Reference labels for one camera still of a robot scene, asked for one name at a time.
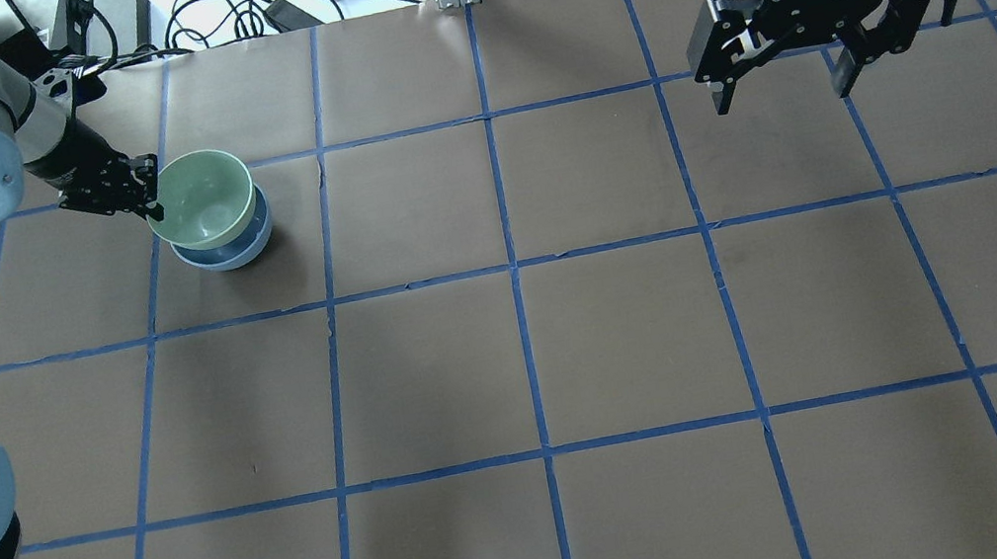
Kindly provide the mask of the green ceramic bowl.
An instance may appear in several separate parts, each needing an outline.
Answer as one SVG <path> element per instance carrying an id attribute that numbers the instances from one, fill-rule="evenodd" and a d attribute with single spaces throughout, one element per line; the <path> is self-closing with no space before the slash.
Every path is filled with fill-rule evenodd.
<path id="1" fill-rule="evenodd" d="M 147 225 L 158 238 L 186 250 L 232 243 L 255 216 L 256 185 L 251 170 L 234 154 L 208 149 L 186 153 L 158 175 L 159 218 Z"/>

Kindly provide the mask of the black power adapter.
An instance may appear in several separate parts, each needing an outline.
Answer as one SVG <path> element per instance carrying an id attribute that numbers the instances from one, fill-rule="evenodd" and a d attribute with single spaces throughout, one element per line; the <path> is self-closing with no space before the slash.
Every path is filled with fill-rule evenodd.
<path id="1" fill-rule="evenodd" d="M 262 21 L 278 34 L 311 29 L 325 24 L 319 17 L 295 6 L 290 0 L 271 0 L 263 7 L 261 14 Z"/>

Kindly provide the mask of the blue ceramic bowl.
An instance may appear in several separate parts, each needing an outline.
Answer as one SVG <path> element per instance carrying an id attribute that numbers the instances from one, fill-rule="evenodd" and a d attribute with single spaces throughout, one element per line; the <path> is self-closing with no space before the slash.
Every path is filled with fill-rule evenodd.
<path id="1" fill-rule="evenodd" d="M 201 271 L 235 271 L 253 263 L 260 257 L 262 252 L 271 240 L 274 227 L 274 218 L 270 215 L 269 204 L 260 187 L 255 189 L 254 210 L 251 222 L 248 223 L 244 232 L 230 243 L 214 247 L 208 250 L 188 250 L 173 243 L 167 246 L 173 250 L 173 254 L 180 261 L 191 267 L 199 268 Z"/>

